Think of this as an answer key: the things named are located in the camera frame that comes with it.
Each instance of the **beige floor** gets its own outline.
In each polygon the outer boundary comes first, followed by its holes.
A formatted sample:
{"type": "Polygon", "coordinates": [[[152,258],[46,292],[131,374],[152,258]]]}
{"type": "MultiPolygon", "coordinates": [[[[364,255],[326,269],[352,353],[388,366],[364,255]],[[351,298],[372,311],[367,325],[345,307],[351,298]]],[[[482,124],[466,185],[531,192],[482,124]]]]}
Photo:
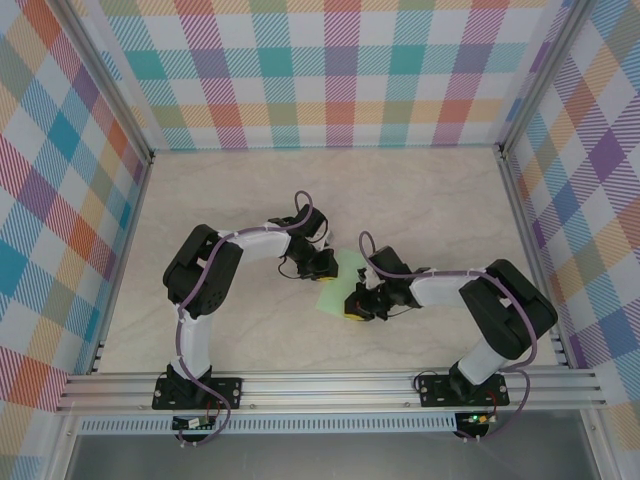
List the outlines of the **beige floor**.
{"type": "MultiPolygon", "coordinates": [[[[490,149],[296,150],[157,158],[127,263],[101,372],[159,372],[175,323],[162,274],[200,223],[216,229],[292,215],[306,189],[330,220],[336,249],[362,229],[411,268],[526,261],[490,149]]],[[[450,366],[480,338],[466,309],[431,307],[370,323],[315,308],[322,283],[293,281],[269,259],[243,266],[218,310],[214,370],[450,366]]],[[[555,364],[548,339],[538,364],[555,364]]]]}

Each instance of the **purple cable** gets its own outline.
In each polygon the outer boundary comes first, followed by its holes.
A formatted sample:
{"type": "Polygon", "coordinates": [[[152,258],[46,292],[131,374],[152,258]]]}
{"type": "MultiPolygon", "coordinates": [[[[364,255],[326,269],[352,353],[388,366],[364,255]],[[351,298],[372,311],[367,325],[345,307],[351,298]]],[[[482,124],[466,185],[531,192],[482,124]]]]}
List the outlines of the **purple cable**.
{"type": "MultiPolygon", "coordinates": [[[[182,370],[187,375],[189,380],[191,380],[199,388],[201,388],[205,392],[209,393],[210,395],[213,395],[217,400],[222,402],[222,404],[224,405],[224,407],[227,410],[227,416],[225,417],[224,422],[222,422],[222,425],[220,425],[220,427],[218,427],[218,429],[216,431],[214,431],[214,432],[210,433],[209,435],[207,435],[201,442],[193,442],[191,445],[194,446],[194,447],[197,447],[198,445],[204,445],[206,443],[209,443],[215,437],[220,435],[220,432],[222,432],[225,428],[227,428],[227,424],[229,423],[229,419],[231,418],[231,405],[229,405],[229,402],[227,401],[226,398],[224,398],[218,392],[216,392],[215,390],[209,388],[207,385],[205,385],[200,380],[198,380],[195,377],[195,375],[193,375],[193,373],[191,373],[191,371],[187,368],[187,365],[186,365],[186,363],[184,362],[184,360],[182,358],[182,348],[180,347],[180,340],[181,340],[181,337],[182,337],[182,325],[183,325],[183,323],[185,321],[184,320],[184,314],[185,314],[184,313],[184,309],[195,298],[195,296],[200,291],[200,288],[202,288],[202,285],[204,284],[204,281],[207,278],[207,275],[209,274],[209,270],[211,269],[211,265],[213,264],[213,259],[215,258],[216,254],[218,253],[218,251],[220,250],[222,245],[227,240],[230,240],[230,239],[232,239],[232,238],[234,238],[236,236],[245,235],[247,233],[252,233],[252,232],[264,232],[264,231],[286,232],[287,230],[292,230],[294,228],[301,227],[302,225],[307,223],[309,218],[311,218],[311,214],[313,213],[313,200],[311,199],[311,195],[309,195],[307,192],[305,192],[304,190],[298,190],[296,192],[296,194],[295,194],[295,197],[294,197],[296,210],[298,210],[298,212],[300,211],[300,207],[299,207],[299,204],[298,204],[298,196],[299,195],[304,195],[305,197],[307,197],[307,200],[309,202],[309,211],[307,212],[305,217],[301,221],[299,221],[298,223],[294,223],[293,225],[287,225],[286,227],[264,227],[263,226],[263,227],[243,228],[242,230],[238,230],[237,232],[229,233],[229,234],[225,235],[224,237],[222,237],[220,240],[218,240],[218,242],[213,247],[213,250],[211,250],[211,254],[209,255],[209,258],[207,259],[207,264],[202,269],[202,273],[200,274],[200,278],[198,278],[198,281],[196,282],[195,286],[193,287],[193,290],[191,290],[191,293],[187,296],[187,298],[185,298],[184,301],[178,306],[178,328],[176,328],[176,353],[178,355],[178,362],[180,363],[180,366],[182,367],[182,370]]],[[[178,432],[178,438],[182,442],[182,445],[186,445],[186,443],[187,443],[186,440],[184,440],[184,438],[182,438],[182,430],[180,430],[178,432]]]]}
{"type": "MultiPolygon", "coordinates": [[[[531,378],[529,377],[527,372],[525,372],[524,370],[520,370],[520,368],[526,367],[527,365],[531,365],[531,363],[535,360],[536,355],[538,355],[538,338],[536,337],[536,332],[533,329],[533,325],[531,324],[531,320],[529,319],[529,316],[524,311],[524,308],[522,308],[522,305],[520,305],[520,302],[518,302],[518,299],[507,289],[507,287],[505,287],[502,284],[502,282],[500,282],[500,280],[498,280],[495,277],[492,277],[491,275],[486,274],[485,272],[480,272],[477,270],[450,270],[450,271],[428,270],[426,272],[421,272],[421,273],[407,273],[407,274],[385,272],[381,268],[374,265],[374,263],[369,259],[369,256],[367,255],[367,252],[364,249],[364,244],[363,244],[364,237],[367,237],[369,239],[369,242],[371,243],[373,250],[374,251],[376,250],[376,244],[373,240],[373,236],[371,235],[371,233],[364,230],[360,232],[360,237],[358,238],[360,253],[366,260],[367,264],[380,275],[384,275],[389,278],[398,278],[398,279],[429,278],[429,277],[481,277],[481,278],[484,278],[485,280],[488,280],[493,285],[495,285],[509,299],[509,301],[511,301],[511,304],[514,306],[514,308],[520,315],[520,318],[522,318],[522,322],[524,323],[527,329],[527,333],[529,334],[529,337],[531,339],[531,353],[529,354],[529,357],[526,360],[523,360],[522,362],[516,363],[514,365],[510,365],[502,369],[502,371],[505,373],[513,372],[513,373],[522,374],[525,379],[526,387],[525,387],[524,396],[522,397],[522,401],[520,402],[520,405],[518,405],[518,408],[515,410],[515,412],[509,419],[509,421],[505,423],[502,427],[500,427],[498,430],[495,430],[489,433],[488,435],[486,435],[484,438],[488,439],[488,438],[492,438],[499,435],[510,424],[512,424],[514,420],[518,418],[518,416],[520,416],[520,414],[522,413],[522,409],[524,408],[525,404],[527,403],[527,400],[529,399],[529,393],[531,391],[531,378]]],[[[467,435],[463,432],[459,432],[459,433],[461,433],[463,436],[467,438],[473,438],[470,435],[467,435]]]]}

